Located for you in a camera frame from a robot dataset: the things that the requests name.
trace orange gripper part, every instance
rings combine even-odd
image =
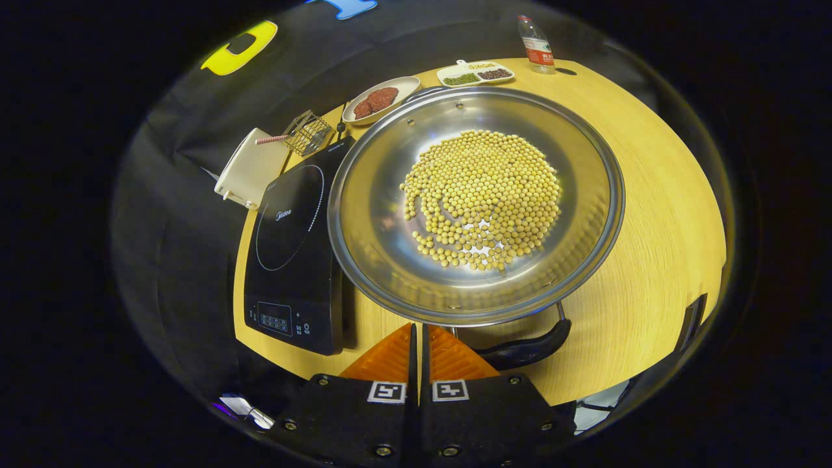
[[[361,381],[408,381],[410,324],[390,333],[349,365],[340,376]]]
[[[430,381],[472,380],[500,373],[455,336],[439,326],[430,331]]]

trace midea logo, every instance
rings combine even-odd
[[[285,218],[285,217],[287,217],[287,216],[288,216],[288,215],[290,215],[290,214],[292,214],[292,211],[291,211],[291,210],[288,210],[288,211],[286,211],[286,212],[277,212],[277,216],[275,217],[275,221],[276,221],[276,222],[277,222],[277,221],[280,221],[282,218]]]

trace red meat patty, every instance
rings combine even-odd
[[[356,119],[367,117],[373,113],[373,108],[369,106],[369,99],[364,99],[362,102],[359,102],[353,112],[355,112]]]
[[[373,112],[378,112],[386,107],[389,107],[398,95],[398,88],[383,87],[371,92],[369,96],[367,96],[367,101],[369,101],[370,107],[373,108]]]

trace screw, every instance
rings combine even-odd
[[[377,456],[391,456],[393,451],[390,450],[390,447],[385,446],[378,446],[375,448],[375,455]]]

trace wok handle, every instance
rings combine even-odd
[[[415,93],[411,94],[410,96],[407,96],[407,97],[406,97],[406,98],[402,101],[402,106],[403,106],[403,105],[405,105],[405,104],[407,104],[408,102],[415,101],[415,100],[417,100],[417,99],[420,99],[420,98],[422,98],[422,97],[425,97],[425,96],[427,96],[428,94],[434,94],[435,92],[444,91],[444,90],[446,90],[446,89],[451,89],[451,88],[449,88],[449,87],[447,87],[447,86],[431,86],[431,87],[426,87],[425,89],[423,89],[423,90],[421,90],[421,91],[415,92]]]
[[[484,350],[474,350],[488,364],[498,371],[526,366],[554,354],[567,340],[572,321],[563,315],[563,306],[557,303],[561,320],[557,321],[545,335],[525,340],[509,341]]]

